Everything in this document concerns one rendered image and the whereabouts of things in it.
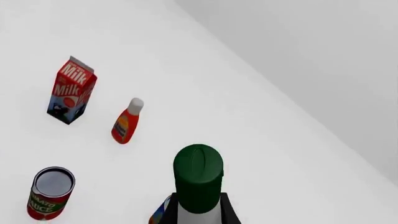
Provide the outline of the tomato sauce can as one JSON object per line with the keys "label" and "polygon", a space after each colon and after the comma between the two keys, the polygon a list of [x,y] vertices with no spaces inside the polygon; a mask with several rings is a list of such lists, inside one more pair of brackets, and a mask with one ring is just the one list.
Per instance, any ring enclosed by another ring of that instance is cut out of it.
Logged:
{"label": "tomato sauce can", "polygon": [[73,192],[76,180],[64,167],[46,167],[39,171],[30,188],[27,213],[34,220],[57,218]]}

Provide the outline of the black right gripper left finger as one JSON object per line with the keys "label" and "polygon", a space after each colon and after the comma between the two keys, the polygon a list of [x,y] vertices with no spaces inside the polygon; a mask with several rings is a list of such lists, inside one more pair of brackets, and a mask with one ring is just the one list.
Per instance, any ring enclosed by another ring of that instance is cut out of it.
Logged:
{"label": "black right gripper left finger", "polygon": [[169,197],[170,201],[162,215],[161,224],[178,224],[178,197],[176,193],[172,193]]}

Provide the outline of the red milk carton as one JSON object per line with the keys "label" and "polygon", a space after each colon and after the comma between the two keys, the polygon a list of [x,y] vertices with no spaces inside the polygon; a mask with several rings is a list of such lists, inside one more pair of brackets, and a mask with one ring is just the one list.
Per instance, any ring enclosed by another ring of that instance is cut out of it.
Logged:
{"label": "red milk carton", "polygon": [[84,113],[96,81],[94,70],[71,56],[57,72],[47,113],[71,124]]}

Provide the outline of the red ketchup bottle white cap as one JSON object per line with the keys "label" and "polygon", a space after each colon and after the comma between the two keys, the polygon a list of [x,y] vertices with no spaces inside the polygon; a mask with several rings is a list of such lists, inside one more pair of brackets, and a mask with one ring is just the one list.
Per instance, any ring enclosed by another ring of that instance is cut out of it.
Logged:
{"label": "red ketchup bottle white cap", "polygon": [[140,98],[133,98],[129,106],[119,115],[112,130],[111,135],[120,144],[126,144],[132,138],[139,121],[141,109],[144,102]]}

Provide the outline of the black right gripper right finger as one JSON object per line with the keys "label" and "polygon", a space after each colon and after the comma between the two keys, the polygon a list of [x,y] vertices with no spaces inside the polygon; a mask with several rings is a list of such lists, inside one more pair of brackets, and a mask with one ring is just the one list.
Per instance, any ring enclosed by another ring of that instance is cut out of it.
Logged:
{"label": "black right gripper right finger", "polygon": [[242,224],[229,201],[227,193],[220,193],[221,223]]}

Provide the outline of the green-capped salad dressing bottle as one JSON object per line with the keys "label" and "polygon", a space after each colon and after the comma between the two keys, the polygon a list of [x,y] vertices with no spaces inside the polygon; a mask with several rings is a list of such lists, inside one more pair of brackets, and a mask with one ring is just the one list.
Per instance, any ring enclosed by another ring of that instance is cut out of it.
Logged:
{"label": "green-capped salad dressing bottle", "polygon": [[[223,159],[219,152],[204,144],[189,145],[177,153],[173,168],[178,224],[222,224]],[[149,218],[148,224],[161,224],[169,197]]]}

